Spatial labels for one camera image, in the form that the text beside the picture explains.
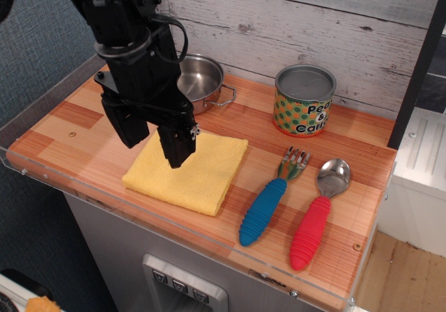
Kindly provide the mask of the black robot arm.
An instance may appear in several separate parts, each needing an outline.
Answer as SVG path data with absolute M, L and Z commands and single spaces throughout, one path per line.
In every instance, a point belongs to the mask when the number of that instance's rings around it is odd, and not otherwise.
M 176 19 L 156 12 L 161 0 L 71 0 L 95 37 L 109 69 L 98 72 L 102 106 L 121 141 L 132 148 L 157 125 L 165 158 L 175 169 L 196 150 L 198 126 L 192 103 L 178 88 L 180 62 L 171 27 Z

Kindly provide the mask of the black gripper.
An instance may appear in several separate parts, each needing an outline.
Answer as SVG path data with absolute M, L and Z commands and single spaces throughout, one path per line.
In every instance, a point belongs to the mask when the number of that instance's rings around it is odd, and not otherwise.
M 101 103 L 121 141 L 133 148 L 149 135 L 152 124 L 164 157 L 173 169 L 196 151 L 199 124 L 194 123 L 192 103 L 180 92 L 180 58 L 168 24 L 146 29 L 136 42 L 124 47 L 97 43 L 98 55 L 106 60 L 109 72 L 95 80 L 103 89 Z

